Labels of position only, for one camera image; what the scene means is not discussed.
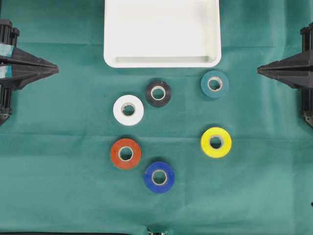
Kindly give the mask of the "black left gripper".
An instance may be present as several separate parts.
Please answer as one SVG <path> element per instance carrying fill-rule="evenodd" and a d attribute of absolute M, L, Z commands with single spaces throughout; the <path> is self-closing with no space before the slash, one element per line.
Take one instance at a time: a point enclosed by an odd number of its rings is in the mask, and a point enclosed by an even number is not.
<path fill-rule="evenodd" d="M 59 72 L 57 65 L 36 57 L 17 47 L 20 31 L 13 27 L 9 19 L 0 20 L 0 124 L 4 124 L 12 114 L 12 89 L 21 90 L 29 83 L 47 78 Z M 46 67 L 45 71 L 17 71 L 12 77 L 12 66 L 8 64 Z"/>

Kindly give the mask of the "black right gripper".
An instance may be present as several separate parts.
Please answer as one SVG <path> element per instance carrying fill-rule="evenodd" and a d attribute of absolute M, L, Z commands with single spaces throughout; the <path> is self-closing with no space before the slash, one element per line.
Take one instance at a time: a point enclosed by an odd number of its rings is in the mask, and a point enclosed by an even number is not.
<path fill-rule="evenodd" d="M 313 23 L 300 30 L 302 53 L 274 61 L 257 68 L 259 74 L 290 86 L 301 89 L 301 115 L 304 121 L 313 126 Z"/>

